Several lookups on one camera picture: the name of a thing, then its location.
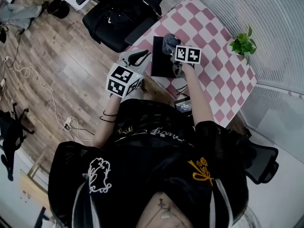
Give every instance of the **checkered tablecloth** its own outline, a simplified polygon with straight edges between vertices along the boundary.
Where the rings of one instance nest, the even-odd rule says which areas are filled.
[[[153,37],[174,34],[182,44],[202,48],[201,63],[195,71],[210,103],[215,122],[226,127],[249,96],[257,80],[241,56],[228,53],[230,33],[200,1],[184,0],[156,22],[128,50],[148,49]],[[151,63],[146,72],[151,74]],[[187,84],[184,78],[152,77],[174,98],[176,89]]]

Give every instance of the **gold bow embroidery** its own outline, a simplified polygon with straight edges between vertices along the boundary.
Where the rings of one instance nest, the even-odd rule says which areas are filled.
[[[207,170],[208,163],[204,157],[201,157],[200,162],[196,161],[196,164],[198,165],[198,167],[194,164],[193,161],[189,161],[188,163],[199,171],[199,173],[197,173],[197,172],[193,173],[192,176],[193,176],[194,180],[197,180],[197,181],[209,180],[211,183],[211,186],[213,187],[212,178],[210,177],[210,172]]]

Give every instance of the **potted plant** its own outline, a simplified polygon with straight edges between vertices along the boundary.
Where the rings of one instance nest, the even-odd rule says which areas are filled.
[[[249,63],[248,54],[254,54],[256,52],[257,45],[252,38],[252,28],[249,26],[248,33],[239,34],[237,38],[230,44],[227,44],[227,51],[230,53],[235,53],[236,55],[241,55],[242,59],[246,58],[247,65]]]

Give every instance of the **trash can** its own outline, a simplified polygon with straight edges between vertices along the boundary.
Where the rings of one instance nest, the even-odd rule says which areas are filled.
[[[57,18],[63,19],[70,12],[70,8],[67,5],[66,1],[54,0],[48,6],[47,12],[56,16]]]

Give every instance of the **green plant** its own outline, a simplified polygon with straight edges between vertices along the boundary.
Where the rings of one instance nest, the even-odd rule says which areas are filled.
[[[250,53],[254,54],[256,52],[257,45],[253,39],[251,39],[252,28],[249,26],[248,33],[239,34],[237,38],[230,43],[232,46],[232,51],[241,55],[244,59],[245,56]]]

